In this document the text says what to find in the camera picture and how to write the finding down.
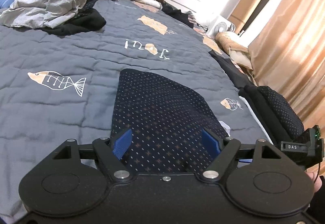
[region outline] blue gripper pad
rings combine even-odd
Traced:
[[[202,144],[212,159],[221,153],[218,142],[205,130],[202,130]]]
[[[132,130],[127,130],[121,137],[119,137],[113,146],[114,155],[121,160],[124,153],[130,147],[132,143]]]

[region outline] fish tail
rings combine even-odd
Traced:
[[[86,77],[81,78],[79,81],[74,83],[74,88],[76,89],[76,92],[77,92],[77,94],[79,96],[82,96],[83,88],[85,86],[85,82],[86,82]]]

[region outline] human hand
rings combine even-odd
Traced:
[[[315,181],[315,177],[317,175],[317,173],[315,172],[306,172],[306,174],[311,178],[311,180],[314,182]],[[322,180],[320,179],[320,177],[317,177],[316,182],[314,183],[314,192],[316,193],[322,186]]]

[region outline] bed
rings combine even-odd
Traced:
[[[94,8],[107,21],[98,32],[58,37],[0,26],[0,213],[8,223],[25,213],[20,180],[46,155],[68,138],[88,144],[110,136],[123,69],[150,71],[198,92],[242,143],[266,138],[201,34],[129,0],[98,0]],[[39,82],[39,72],[53,78]],[[51,87],[55,76],[71,81]],[[236,107],[227,109],[225,99]]]

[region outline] curtain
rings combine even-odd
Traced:
[[[325,0],[282,0],[248,48],[256,82],[282,94],[305,129],[318,124],[325,138]]]

